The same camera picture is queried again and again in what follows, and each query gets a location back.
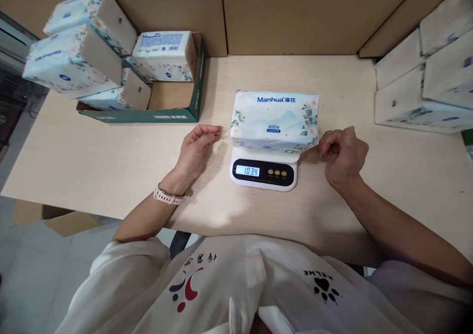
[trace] white watch strap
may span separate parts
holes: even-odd
[[[153,192],[153,198],[156,200],[168,203],[168,204],[175,204],[175,205],[180,205],[183,204],[185,199],[186,194],[184,196],[176,196],[176,195],[170,195],[163,190],[159,188],[159,185],[154,189]]]

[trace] hand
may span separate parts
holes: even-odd
[[[183,195],[200,175],[207,147],[221,134],[222,126],[197,125],[184,137],[176,166],[161,181],[160,188],[172,195]]]
[[[343,131],[326,131],[318,145],[319,157],[330,157],[325,177],[337,191],[363,183],[360,170],[365,164],[369,146],[358,139],[353,126]]]

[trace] green cardboard box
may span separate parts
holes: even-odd
[[[147,110],[97,111],[80,102],[77,111],[105,123],[196,123],[202,104],[205,53],[201,33],[192,33],[199,48],[194,83],[154,82]]]

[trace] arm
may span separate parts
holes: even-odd
[[[411,264],[452,285],[473,285],[473,266],[457,249],[364,183],[360,170],[368,145],[356,137],[353,127],[325,132],[318,153],[330,154],[328,182],[388,259]]]
[[[171,195],[184,195],[201,173],[207,147],[221,134],[222,126],[198,125],[185,136],[176,166],[159,184],[161,190]],[[123,220],[112,241],[126,243],[154,237],[176,207],[154,199],[150,193]]]

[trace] wrist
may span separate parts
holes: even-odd
[[[170,195],[183,196],[193,181],[188,174],[173,169],[159,183],[159,188]]]
[[[344,181],[331,182],[330,185],[337,191],[342,197],[353,191],[357,191],[364,186],[366,186],[364,180],[361,178],[361,175],[358,174],[354,177],[348,178]]]

